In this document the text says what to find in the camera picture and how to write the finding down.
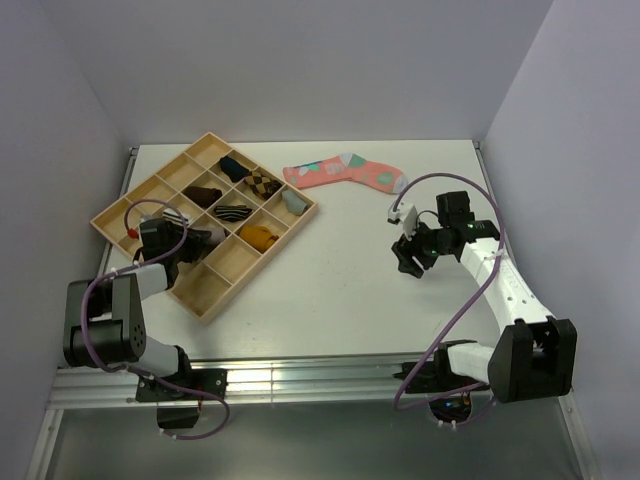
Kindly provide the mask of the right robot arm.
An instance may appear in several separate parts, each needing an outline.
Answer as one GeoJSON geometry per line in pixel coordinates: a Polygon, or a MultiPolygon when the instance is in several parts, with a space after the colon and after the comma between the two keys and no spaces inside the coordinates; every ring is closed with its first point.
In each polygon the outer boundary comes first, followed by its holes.
{"type": "Polygon", "coordinates": [[[426,360],[403,365],[397,378],[409,394],[453,394],[489,389],[501,403],[561,397],[572,387],[577,330],[558,319],[530,290],[501,245],[490,220],[478,220],[466,192],[437,196],[439,226],[420,221],[416,208],[399,202],[388,220],[403,233],[392,246],[400,272],[420,278],[436,261],[452,256],[479,287],[497,322],[493,347],[439,335],[426,360]]]}

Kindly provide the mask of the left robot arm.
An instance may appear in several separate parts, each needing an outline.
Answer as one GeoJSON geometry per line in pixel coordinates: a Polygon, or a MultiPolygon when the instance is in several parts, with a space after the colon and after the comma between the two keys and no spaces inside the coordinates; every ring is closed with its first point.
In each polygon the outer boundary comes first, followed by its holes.
{"type": "Polygon", "coordinates": [[[184,349],[151,338],[142,301],[171,289],[181,263],[192,264],[214,245],[211,230],[184,228],[164,218],[133,230],[142,242],[134,263],[67,287],[63,356],[71,367],[129,370],[172,399],[203,387],[184,349]]]}

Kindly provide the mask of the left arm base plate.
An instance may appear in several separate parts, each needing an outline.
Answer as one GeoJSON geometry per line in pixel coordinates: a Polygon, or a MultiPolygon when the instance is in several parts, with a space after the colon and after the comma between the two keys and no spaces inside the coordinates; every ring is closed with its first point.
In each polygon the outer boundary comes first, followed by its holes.
{"type": "MultiPolygon", "coordinates": [[[[179,387],[207,392],[223,399],[226,394],[227,371],[225,369],[196,369],[186,375],[175,374],[164,377],[165,381],[179,387]]],[[[135,400],[140,403],[201,401],[204,397],[191,393],[176,391],[159,383],[157,380],[139,380],[135,400]]]]}

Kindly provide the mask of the white sock with black stripes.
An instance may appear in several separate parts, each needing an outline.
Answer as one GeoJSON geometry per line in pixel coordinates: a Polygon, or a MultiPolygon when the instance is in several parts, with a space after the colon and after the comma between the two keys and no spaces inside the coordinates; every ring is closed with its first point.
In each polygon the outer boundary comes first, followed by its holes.
{"type": "Polygon", "coordinates": [[[170,208],[165,208],[162,211],[162,218],[172,224],[183,226],[190,226],[192,223],[192,216],[188,213],[181,213],[170,208]]]}

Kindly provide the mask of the taupe sock with red stripes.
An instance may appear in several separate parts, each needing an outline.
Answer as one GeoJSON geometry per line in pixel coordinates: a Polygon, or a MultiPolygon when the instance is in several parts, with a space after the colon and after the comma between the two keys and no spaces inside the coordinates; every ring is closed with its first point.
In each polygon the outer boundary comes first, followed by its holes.
{"type": "Polygon", "coordinates": [[[211,227],[206,229],[206,232],[204,243],[213,247],[221,244],[229,235],[229,232],[223,227],[211,227]]]}

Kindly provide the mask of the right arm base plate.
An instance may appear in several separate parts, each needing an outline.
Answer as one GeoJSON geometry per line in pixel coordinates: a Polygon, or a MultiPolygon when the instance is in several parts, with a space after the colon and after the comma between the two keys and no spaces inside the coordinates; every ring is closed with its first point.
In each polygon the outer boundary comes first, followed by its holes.
{"type": "Polygon", "coordinates": [[[449,367],[428,360],[405,388],[407,394],[443,393],[478,383],[471,377],[454,374],[449,367]]]}

